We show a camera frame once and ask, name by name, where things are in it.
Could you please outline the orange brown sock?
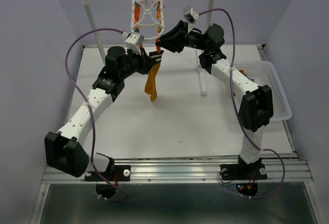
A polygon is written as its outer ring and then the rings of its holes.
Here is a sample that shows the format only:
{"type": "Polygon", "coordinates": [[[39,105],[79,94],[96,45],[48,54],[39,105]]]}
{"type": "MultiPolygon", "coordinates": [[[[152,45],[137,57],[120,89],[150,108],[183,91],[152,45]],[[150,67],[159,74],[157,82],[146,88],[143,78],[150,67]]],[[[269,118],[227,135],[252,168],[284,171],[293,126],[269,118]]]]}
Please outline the orange brown sock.
{"type": "Polygon", "coordinates": [[[148,73],[148,79],[146,81],[144,92],[150,96],[150,101],[153,103],[157,99],[157,90],[156,90],[156,76],[160,69],[160,65],[154,66],[148,73]]]}

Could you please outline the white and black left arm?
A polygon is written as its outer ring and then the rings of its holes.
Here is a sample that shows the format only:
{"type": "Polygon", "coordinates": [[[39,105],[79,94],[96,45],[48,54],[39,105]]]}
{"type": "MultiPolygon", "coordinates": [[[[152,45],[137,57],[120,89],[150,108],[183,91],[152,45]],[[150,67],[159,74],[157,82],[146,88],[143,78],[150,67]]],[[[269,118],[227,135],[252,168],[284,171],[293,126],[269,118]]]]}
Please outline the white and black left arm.
{"type": "Polygon", "coordinates": [[[157,49],[146,53],[144,48],[140,54],[121,46],[108,49],[105,66],[84,103],[76,113],[57,132],[49,132],[45,139],[47,164],[61,172],[80,177],[91,169],[90,155],[83,148],[89,132],[95,127],[101,114],[118,98],[124,89],[124,80],[134,73],[148,74],[144,91],[151,102],[157,98],[156,75],[164,51],[157,49]]]}

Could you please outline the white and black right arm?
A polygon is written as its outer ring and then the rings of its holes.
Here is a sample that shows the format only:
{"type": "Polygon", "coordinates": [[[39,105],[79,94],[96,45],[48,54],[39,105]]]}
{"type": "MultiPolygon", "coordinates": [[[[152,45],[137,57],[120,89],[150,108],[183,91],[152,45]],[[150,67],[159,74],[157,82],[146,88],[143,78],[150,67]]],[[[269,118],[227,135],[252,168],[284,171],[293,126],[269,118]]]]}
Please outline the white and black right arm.
{"type": "Polygon", "coordinates": [[[219,179],[234,180],[267,179],[261,158],[262,128],[273,116],[272,91],[268,85],[259,85],[234,67],[222,53],[224,30],[212,24],[202,33],[189,29],[183,21],[163,34],[156,45],[173,53],[180,53],[185,47],[202,51],[199,55],[201,67],[229,87],[233,109],[243,132],[242,149],[236,164],[222,164],[219,179]]]}

